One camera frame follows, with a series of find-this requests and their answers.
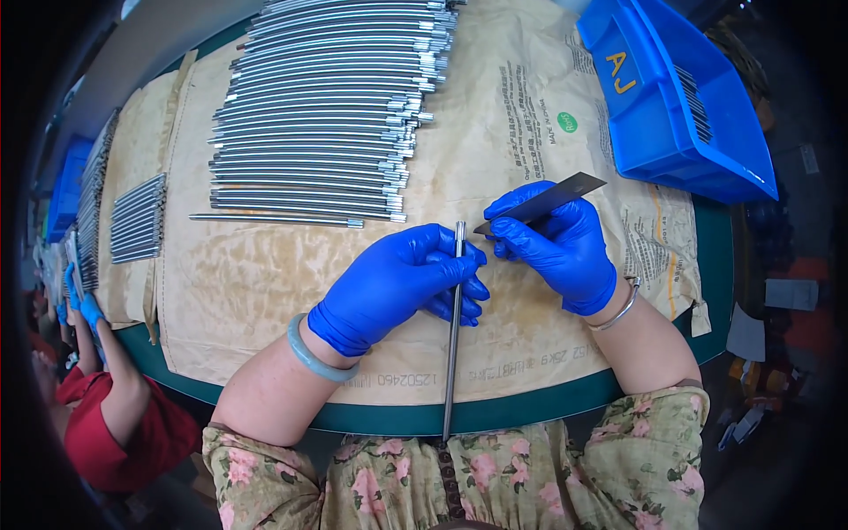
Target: bangle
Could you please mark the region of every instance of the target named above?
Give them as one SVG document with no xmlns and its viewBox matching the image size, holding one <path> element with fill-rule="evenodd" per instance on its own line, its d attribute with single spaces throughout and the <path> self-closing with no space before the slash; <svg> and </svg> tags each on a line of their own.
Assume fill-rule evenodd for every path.
<svg viewBox="0 0 848 530">
<path fill-rule="evenodd" d="M 636 296 L 639 294 L 639 286 L 642 285 L 642 278 L 638 276 L 625 276 L 625 280 L 630 282 L 632 289 L 630 291 L 630 299 L 624 305 L 624 309 L 618 312 L 618 315 L 612 317 L 612 319 L 604 322 L 600 326 L 589 326 L 589 329 L 593 332 L 602 332 L 605 329 L 610 329 L 613 325 L 618 322 L 625 313 L 630 311 L 630 308 L 633 307 L 633 303 L 636 302 Z"/>
<path fill-rule="evenodd" d="M 332 382 L 345 382 L 356 377 L 356 374 L 360 372 L 360 363 L 356 363 L 347 370 L 340 370 L 333 368 L 310 352 L 310 349 L 306 347 L 304 340 L 300 337 L 299 330 L 300 321 L 305 316 L 306 313 L 295 315 L 288 323 L 288 345 L 292 347 L 294 355 L 316 375 L 329 379 Z"/>
</svg>

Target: floral dress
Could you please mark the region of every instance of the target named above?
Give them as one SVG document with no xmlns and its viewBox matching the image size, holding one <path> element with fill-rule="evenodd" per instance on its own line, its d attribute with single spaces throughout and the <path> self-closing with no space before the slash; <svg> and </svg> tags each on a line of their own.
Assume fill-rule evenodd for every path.
<svg viewBox="0 0 848 530">
<path fill-rule="evenodd" d="M 515 530 L 697 528 L 707 409 L 696 387 L 621 398 L 583 452 L 563 421 L 453 437 L 448 459 L 420 438 L 355 438 L 324 481 L 300 453 L 214 427 L 204 460 L 225 530 L 427 530 L 455 518 L 448 493 L 465 519 Z"/>
</svg>

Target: table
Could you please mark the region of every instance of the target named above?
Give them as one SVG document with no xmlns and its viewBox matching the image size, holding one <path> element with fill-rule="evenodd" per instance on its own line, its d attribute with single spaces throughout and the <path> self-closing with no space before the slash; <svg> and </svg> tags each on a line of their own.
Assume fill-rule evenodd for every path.
<svg viewBox="0 0 848 530">
<path fill-rule="evenodd" d="M 698 265 L 712 332 L 692 338 L 688 311 L 680 315 L 674 324 L 686 337 L 700 365 L 723 352 L 727 341 L 733 306 L 734 249 L 728 207 L 696 196 L 692 197 L 692 202 L 698 236 Z M 145 375 L 195 399 L 217 403 L 222 387 L 168 371 L 162 348 L 150 344 L 145 326 L 128 327 L 116 334 Z M 505 398 L 455 404 L 454 425 L 457 432 L 516 427 L 603 407 L 622 395 L 612 370 L 604 370 L 554 387 Z M 311 427 L 372 435 L 435 436 L 441 434 L 443 411 L 440 404 L 382 406 L 328 403 Z"/>
</svg>

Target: red shirt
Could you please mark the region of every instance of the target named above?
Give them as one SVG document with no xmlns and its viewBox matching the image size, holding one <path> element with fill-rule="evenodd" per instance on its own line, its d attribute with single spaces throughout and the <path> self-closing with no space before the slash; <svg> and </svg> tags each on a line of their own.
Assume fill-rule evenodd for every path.
<svg viewBox="0 0 848 530">
<path fill-rule="evenodd" d="M 200 450 L 197 422 L 169 401 L 153 380 L 146 379 L 150 403 L 125 448 L 112 438 L 100 411 L 100 402 L 112 388 L 108 372 L 86 377 L 74 366 L 56 390 L 61 404 L 82 399 L 70 413 L 64 446 L 80 476 L 103 492 L 136 492 Z"/>
</svg>

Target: row of metal rods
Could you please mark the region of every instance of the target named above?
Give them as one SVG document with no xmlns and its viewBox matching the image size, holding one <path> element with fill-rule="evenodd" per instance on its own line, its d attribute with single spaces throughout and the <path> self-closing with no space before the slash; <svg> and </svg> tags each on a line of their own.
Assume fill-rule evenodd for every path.
<svg viewBox="0 0 848 530">
<path fill-rule="evenodd" d="M 424 94 L 445 82 L 457 16 L 444 0 L 266 2 L 214 115 L 212 208 L 405 222 L 405 161 L 433 120 Z"/>
<path fill-rule="evenodd" d="M 704 104 L 698 97 L 698 84 L 688 71 L 679 66 L 675 66 L 674 68 L 678 72 L 683 93 L 686 94 L 686 103 L 689 104 L 689 110 L 692 113 L 692 120 L 695 122 L 695 130 L 698 132 L 698 138 L 703 143 L 709 143 L 712 139 L 712 128 L 706 116 Z"/>
<path fill-rule="evenodd" d="M 92 291 L 98 287 L 98 232 L 100 228 L 100 198 L 103 178 L 112 146 L 112 137 L 118 125 L 120 109 L 115 109 L 100 130 L 82 171 L 80 202 L 76 215 L 76 252 L 82 287 Z"/>
<path fill-rule="evenodd" d="M 159 256 L 165 178 L 160 173 L 114 201 L 109 228 L 113 264 Z"/>
</svg>

